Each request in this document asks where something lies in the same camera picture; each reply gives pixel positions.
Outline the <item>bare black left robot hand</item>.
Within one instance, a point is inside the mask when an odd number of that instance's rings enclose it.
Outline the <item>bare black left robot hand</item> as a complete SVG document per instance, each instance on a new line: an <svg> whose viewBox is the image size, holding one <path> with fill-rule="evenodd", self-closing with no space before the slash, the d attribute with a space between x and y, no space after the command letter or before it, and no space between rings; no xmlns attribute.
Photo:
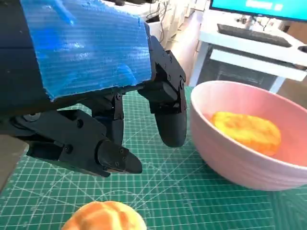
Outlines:
<svg viewBox="0 0 307 230"><path fill-rule="evenodd" d="M187 132L186 75L140 17L99 0L0 3L0 132L75 172L140 174L123 147L123 94L149 101L162 141Z"/></svg>

